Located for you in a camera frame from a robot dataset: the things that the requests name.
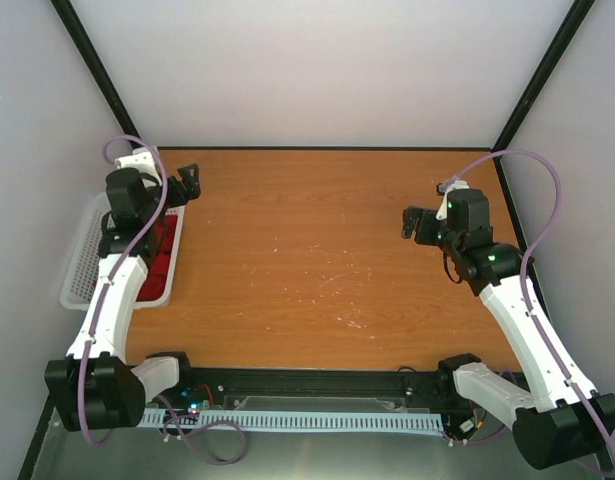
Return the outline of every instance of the wooden table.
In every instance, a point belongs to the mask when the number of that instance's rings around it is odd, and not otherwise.
[[[478,152],[170,150],[200,165],[169,306],[134,313],[127,359],[184,350],[195,366],[434,370],[471,352],[519,370],[496,321],[441,252],[400,238],[409,205]],[[493,164],[484,191],[498,241],[515,243]]]

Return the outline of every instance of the basket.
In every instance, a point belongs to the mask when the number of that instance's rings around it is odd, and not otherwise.
[[[105,193],[94,198],[87,215],[83,219],[78,232],[78,241],[72,254],[63,288],[60,292],[60,303],[70,310],[88,310],[96,288],[98,279],[98,243],[102,238],[100,223],[105,213],[110,210],[109,201]],[[177,215],[174,243],[167,270],[165,290],[160,298],[149,302],[136,302],[134,309],[162,307],[169,304],[171,285],[176,269],[176,258],[180,247],[180,235],[183,228],[185,207],[171,208],[166,215]]]

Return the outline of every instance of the robotic arm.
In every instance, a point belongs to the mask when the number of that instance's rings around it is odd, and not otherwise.
[[[530,318],[520,285],[521,254],[493,241],[489,202],[480,190],[456,181],[443,193],[437,211],[409,207],[403,211],[403,238],[443,252],[445,272],[455,283],[466,281],[505,333],[525,373],[529,392],[487,368],[474,355],[440,362],[451,390],[481,405],[513,432],[516,445],[534,468],[542,469],[596,453],[604,440],[576,392],[575,382],[609,433],[615,429],[615,396],[600,395],[578,368],[549,323],[527,279],[533,315],[568,366],[566,380]],[[458,279],[448,270],[451,259]]]
[[[151,355],[130,369],[125,364],[125,343],[136,298],[160,248],[161,239],[155,225],[163,222],[167,208],[185,205],[200,196],[198,166],[180,168],[180,180],[173,176],[167,179],[165,208],[126,258],[122,258],[122,252],[154,215],[162,186],[153,157],[142,149],[117,159],[116,168],[106,178],[111,210],[102,219],[98,281],[90,308],[66,358],[50,361],[45,369],[49,395],[69,431],[81,429],[77,383],[89,341],[84,410],[90,429],[136,426],[146,402],[183,381],[189,368],[184,353],[164,352]],[[110,280],[111,271],[119,261],[120,267]],[[99,321],[90,335],[95,317]]]

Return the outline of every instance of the white wall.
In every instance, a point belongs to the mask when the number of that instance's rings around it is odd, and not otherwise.
[[[160,145],[490,147],[571,0],[75,0]]]
[[[615,393],[615,0],[596,2],[514,146],[542,153],[560,173],[564,207],[536,253],[552,320],[602,392]],[[504,161],[530,240],[551,212],[549,174]]]
[[[47,398],[45,364],[82,314],[58,300],[100,145],[119,133],[49,1],[0,2],[0,479],[15,478]]]

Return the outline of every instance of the red object in basket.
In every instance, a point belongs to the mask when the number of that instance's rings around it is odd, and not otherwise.
[[[145,283],[138,292],[139,302],[151,302],[158,300],[165,291],[165,282],[167,281],[167,272],[169,271],[169,262],[171,261],[171,251],[174,247],[174,236],[176,234],[176,222],[178,215],[165,215],[165,238],[163,239],[160,251],[154,259]],[[161,225],[156,225],[156,235],[160,239],[163,234]]]

